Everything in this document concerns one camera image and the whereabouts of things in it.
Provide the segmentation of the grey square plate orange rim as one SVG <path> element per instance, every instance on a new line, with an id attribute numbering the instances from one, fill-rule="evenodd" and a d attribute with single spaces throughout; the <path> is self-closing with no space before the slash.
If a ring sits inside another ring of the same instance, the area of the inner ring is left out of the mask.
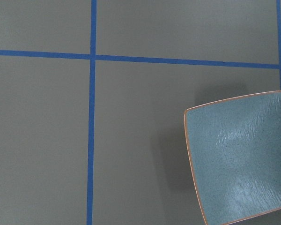
<path id="1" fill-rule="evenodd" d="M 205 224 L 281 210 L 281 90 L 189 108 L 184 127 Z"/>

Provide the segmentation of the brown paper table mat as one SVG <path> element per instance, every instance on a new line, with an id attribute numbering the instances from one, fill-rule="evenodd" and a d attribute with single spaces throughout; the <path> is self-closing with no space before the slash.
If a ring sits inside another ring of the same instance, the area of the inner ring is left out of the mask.
<path id="1" fill-rule="evenodd" d="M 0 225 L 201 225 L 184 110 L 281 85 L 281 0 L 0 0 Z"/>

